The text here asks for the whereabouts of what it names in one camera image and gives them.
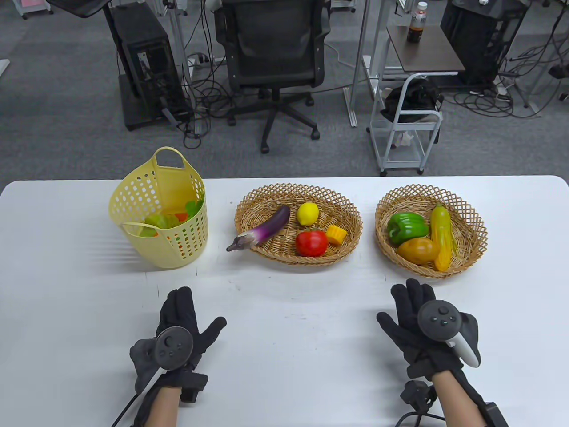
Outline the person's left hand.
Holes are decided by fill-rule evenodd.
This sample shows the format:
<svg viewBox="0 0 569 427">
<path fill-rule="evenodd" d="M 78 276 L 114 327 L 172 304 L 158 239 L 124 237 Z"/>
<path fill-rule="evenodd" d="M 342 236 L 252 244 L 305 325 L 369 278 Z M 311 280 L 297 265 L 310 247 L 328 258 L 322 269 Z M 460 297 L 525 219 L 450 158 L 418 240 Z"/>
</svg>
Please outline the person's left hand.
<svg viewBox="0 0 569 427">
<path fill-rule="evenodd" d="M 217 317 L 199 331 L 191 289 L 184 286 L 171 291 L 160 310 L 154 338 L 137 340 L 129 350 L 136 371 L 136 394 L 149 396 L 165 387 L 180 388 L 189 394 L 183 401 L 195 402 L 209 380 L 196 372 L 197 365 L 226 324 L 224 317 Z"/>
</svg>

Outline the person's right hand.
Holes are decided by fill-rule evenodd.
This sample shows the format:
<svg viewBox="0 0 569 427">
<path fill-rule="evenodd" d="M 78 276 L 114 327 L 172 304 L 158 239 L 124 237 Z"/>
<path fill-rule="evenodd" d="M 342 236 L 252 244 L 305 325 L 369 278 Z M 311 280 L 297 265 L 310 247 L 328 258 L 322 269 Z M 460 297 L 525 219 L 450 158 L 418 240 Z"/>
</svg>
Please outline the person's right hand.
<svg viewBox="0 0 569 427">
<path fill-rule="evenodd" d="M 436 298 L 433 288 L 409 278 L 405 284 L 393 285 L 391 295 L 396 303 L 397 321 L 386 312 L 377 313 L 377 321 L 403 353 L 407 376 L 434 382 L 436 374 L 449 371 L 455 378 L 462 378 L 463 364 L 454 351 L 446 343 L 427 338 L 418 325 L 420 308 Z"/>
</svg>

